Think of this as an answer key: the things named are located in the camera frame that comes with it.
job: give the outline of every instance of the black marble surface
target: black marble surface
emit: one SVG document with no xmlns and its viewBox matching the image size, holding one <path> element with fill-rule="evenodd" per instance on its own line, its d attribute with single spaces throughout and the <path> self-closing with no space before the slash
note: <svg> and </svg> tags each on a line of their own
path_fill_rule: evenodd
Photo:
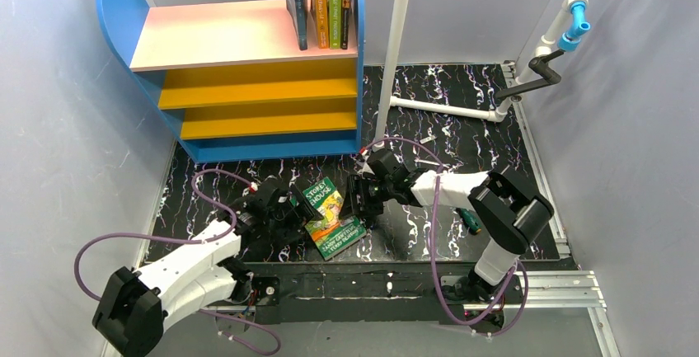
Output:
<svg viewBox="0 0 699 357">
<path fill-rule="evenodd" d="M 367 143 L 374 135 L 378 113 L 382 68 L 366 67 L 364 74 L 364 124 L 362 135 Z M 505 87 L 498 65 L 453 64 L 399 67 L 394 95 L 451 106 L 479 110 L 495 108 L 493 95 Z M 426 145 L 457 172 L 487 171 L 495 166 L 510 164 L 535 182 L 532 167 L 519 130 L 514 111 L 500 124 L 451 115 L 428 113 L 420 110 L 392 108 L 388 116 L 387 134 L 408 139 L 437 138 Z M 407 143 L 391 143 L 391 149 L 409 167 L 436 166 L 420 160 L 429 160 Z M 181 147 L 175 150 L 153 234 L 168 237 L 192 237 L 203 230 L 217 211 L 198 199 L 191 190 L 194 172 L 217 167 L 232 171 L 251 181 L 277 177 L 296 183 L 302 190 L 328 176 L 340 193 L 345 178 L 361 168 L 361 157 L 343 155 L 334 157 L 302 157 L 264 161 L 209 163 L 195 165 Z M 199 187 L 216 200 L 231 202 L 241 195 L 243 185 L 225 177 L 207 175 Z M 386 205 L 384 215 L 368 223 L 368 236 L 343 251 L 332 260 L 337 261 L 426 261 L 429 259 L 426 234 L 431 222 L 429 210 L 401 206 L 396 202 Z M 471 235 L 461 220 L 449 208 L 439 208 L 437 226 L 438 259 L 445 261 L 476 261 L 488 242 L 486 231 Z M 151 243 L 145 261 L 166 255 L 176 246 Z M 306 241 L 275 250 L 271 243 L 258 242 L 252 248 L 243 246 L 244 261 L 322 261 L 313 242 Z M 556 244 L 547 228 L 532 244 L 527 260 L 558 260 Z"/>
</svg>

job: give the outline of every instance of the pink shelf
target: pink shelf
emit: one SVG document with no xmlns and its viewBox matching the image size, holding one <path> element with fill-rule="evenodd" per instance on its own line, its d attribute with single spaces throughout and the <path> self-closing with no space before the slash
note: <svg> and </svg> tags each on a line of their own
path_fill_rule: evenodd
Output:
<svg viewBox="0 0 699 357">
<path fill-rule="evenodd" d="M 348 49 L 318 49 L 310 14 L 307 23 L 308 49 L 299 50 L 285 0 L 152 7 L 130 68 L 151 71 L 357 57 L 354 21 Z"/>
</svg>

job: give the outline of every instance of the black lever handle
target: black lever handle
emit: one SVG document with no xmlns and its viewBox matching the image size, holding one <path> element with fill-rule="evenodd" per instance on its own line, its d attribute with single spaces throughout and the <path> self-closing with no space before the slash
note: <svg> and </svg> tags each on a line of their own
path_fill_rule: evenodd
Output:
<svg viewBox="0 0 699 357">
<path fill-rule="evenodd" d="M 546 56 L 539 56 L 529 60 L 529 68 L 542 77 L 542 79 L 504 89 L 495 93 L 495 98 L 502 100 L 511 96 L 521 95 L 525 92 L 541 89 L 543 87 L 549 87 L 550 85 L 556 85 L 561 81 L 561 76 L 548 66 L 548 62 L 563 55 L 564 53 L 565 52 L 563 50 L 558 49 L 557 51 L 551 52 Z"/>
</svg>

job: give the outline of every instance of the blue pipe fitting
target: blue pipe fitting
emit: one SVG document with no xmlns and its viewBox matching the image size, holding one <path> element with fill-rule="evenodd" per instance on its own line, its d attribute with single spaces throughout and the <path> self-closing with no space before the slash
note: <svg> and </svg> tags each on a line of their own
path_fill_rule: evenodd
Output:
<svg viewBox="0 0 699 357">
<path fill-rule="evenodd" d="M 590 29 L 590 24 L 585 20 L 585 3 L 583 1 L 573 2 L 570 5 L 570 13 L 573 15 L 573 24 L 558 40 L 558 48 L 565 52 L 572 52 L 578 48 L 580 37 Z"/>
</svg>

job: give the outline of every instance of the gray floor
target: gray floor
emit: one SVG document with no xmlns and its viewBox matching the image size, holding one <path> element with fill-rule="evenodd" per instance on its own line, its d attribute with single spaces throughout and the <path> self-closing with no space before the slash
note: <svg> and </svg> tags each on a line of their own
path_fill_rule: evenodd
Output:
<svg viewBox="0 0 699 357">
<path fill-rule="evenodd" d="M 149 355 L 172 357 L 257 356 L 217 335 L 213 318 L 187 317 L 167 331 Z M 587 309 L 528 309 L 505 336 L 489 342 L 465 328 L 431 322 L 303 322 L 270 326 L 284 344 L 284 356 L 600 356 Z M 272 349 L 272 338 L 250 329 L 242 337 Z"/>
</svg>

